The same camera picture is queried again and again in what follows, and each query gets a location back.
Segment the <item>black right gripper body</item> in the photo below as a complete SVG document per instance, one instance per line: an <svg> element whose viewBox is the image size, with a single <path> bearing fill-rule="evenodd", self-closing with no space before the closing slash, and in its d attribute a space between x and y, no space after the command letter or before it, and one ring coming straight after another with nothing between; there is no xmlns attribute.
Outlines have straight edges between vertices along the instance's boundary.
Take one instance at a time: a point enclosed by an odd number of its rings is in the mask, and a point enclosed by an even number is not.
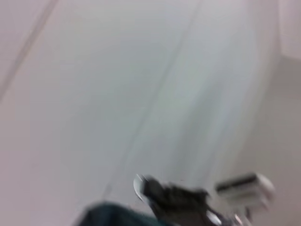
<svg viewBox="0 0 301 226"><path fill-rule="evenodd" d="M165 191L165 202L150 202L150 208L158 219L180 226L213 226L206 215L210 209L206 190L165 186Z"/></svg>

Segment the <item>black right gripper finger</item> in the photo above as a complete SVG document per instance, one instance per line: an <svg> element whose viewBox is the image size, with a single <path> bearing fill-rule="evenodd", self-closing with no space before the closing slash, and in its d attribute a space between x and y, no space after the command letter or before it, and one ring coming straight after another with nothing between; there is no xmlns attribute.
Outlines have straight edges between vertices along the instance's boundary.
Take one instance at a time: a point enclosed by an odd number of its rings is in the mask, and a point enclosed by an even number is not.
<svg viewBox="0 0 301 226"><path fill-rule="evenodd" d="M165 187L152 177L143 177L141 193L147 202L166 201Z"/></svg>

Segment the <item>dark teal lunch bag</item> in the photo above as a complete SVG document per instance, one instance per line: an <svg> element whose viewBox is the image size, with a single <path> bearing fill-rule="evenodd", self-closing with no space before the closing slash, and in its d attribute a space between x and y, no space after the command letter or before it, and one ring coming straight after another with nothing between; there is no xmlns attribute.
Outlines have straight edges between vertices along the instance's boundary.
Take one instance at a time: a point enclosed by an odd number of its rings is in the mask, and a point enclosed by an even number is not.
<svg viewBox="0 0 301 226"><path fill-rule="evenodd" d="M72 226L173 226L122 205L102 202L87 208Z"/></svg>

